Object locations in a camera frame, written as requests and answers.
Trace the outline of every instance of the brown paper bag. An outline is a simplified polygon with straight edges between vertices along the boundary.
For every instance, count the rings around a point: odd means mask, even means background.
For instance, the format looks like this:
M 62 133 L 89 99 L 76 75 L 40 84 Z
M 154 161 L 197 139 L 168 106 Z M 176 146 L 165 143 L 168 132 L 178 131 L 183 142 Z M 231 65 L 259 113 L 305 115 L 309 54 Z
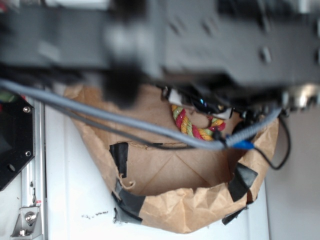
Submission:
M 91 87 L 71 87 L 65 95 L 88 105 L 178 131 L 171 106 L 161 101 L 161 91 L 150 85 L 141 86 L 135 107 L 125 111 L 103 102 L 101 93 Z M 201 125 L 206 118 L 193 114 L 191 120 Z M 180 144 L 164 136 L 114 122 L 95 121 L 153 143 Z M 238 121 L 236 115 L 228 120 L 224 133 L 231 133 Z M 176 233 L 196 231 L 255 201 L 268 170 L 268 164 L 255 151 L 241 154 L 234 150 L 159 150 L 83 122 L 75 120 L 74 123 L 117 202 L 118 218 L 125 222 Z M 277 137 L 278 121 L 275 121 L 258 133 L 253 141 L 271 159 Z

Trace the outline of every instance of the braided rope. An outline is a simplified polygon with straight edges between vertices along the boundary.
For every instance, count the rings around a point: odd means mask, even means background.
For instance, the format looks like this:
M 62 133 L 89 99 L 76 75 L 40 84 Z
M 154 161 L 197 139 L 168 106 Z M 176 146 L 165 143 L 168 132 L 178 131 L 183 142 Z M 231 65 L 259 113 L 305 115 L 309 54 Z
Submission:
M 181 106 L 171 106 L 173 118 L 176 126 L 181 130 L 183 134 L 187 134 L 193 138 L 197 138 L 205 141 L 212 141 L 215 131 L 222 131 L 226 127 L 226 123 L 222 119 L 215 117 L 208 117 L 211 124 L 207 128 L 198 128 L 191 123 L 186 115 L 186 110 Z

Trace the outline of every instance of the white surface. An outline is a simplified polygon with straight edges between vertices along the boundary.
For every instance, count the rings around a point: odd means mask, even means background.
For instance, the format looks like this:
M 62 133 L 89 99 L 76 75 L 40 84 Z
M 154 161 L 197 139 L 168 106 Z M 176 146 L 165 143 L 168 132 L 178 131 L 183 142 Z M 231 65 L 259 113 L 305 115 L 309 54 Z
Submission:
M 266 178 L 270 239 L 318 240 L 320 223 L 320 109 L 291 114 L 292 152 L 280 171 Z M 280 134 L 274 161 L 284 156 Z
M 266 196 L 224 226 L 175 234 L 132 223 L 113 223 L 115 204 L 72 121 L 46 108 L 48 239 L 268 240 Z
M 0 191 L 0 240 L 13 233 L 21 208 L 21 174 Z

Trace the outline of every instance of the white wall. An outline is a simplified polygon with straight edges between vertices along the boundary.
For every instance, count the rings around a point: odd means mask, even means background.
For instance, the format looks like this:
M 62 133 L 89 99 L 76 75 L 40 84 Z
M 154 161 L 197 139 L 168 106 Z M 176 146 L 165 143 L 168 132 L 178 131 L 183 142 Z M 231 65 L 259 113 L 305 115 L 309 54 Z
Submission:
M 320 239 L 320 109 L 293 113 L 287 120 L 292 138 L 288 163 L 266 178 L 271 240 Z M 285 154 L 280 131 L 274 162 Z

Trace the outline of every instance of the screw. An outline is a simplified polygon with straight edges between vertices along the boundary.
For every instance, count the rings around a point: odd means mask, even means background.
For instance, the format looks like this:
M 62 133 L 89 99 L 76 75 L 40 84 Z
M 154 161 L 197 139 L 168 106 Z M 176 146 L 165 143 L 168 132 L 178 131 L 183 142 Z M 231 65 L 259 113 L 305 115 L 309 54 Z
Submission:
M 35 220 L 36 219 L 36 214 L 32 211 L 28 212 L 24 218 L 26 220 L 27 223 L 30 223 L 31 221 Z
M 9 169 L 9 171 L 11 171 L 13 173 L 16 171 L 16 168 L 12 164 L 8 164 L 7 168 Z
M 31 112 L 31 108 L 30 108 L 29 106 L 25 106 L 25 107 L 23 108 L 23 112 L 26 113 L 26 114 L 28 114 L 28 113 Z
M 27 230 L 20 230 L 20 236 L 25 236 L 25 235 L 27 235 Z

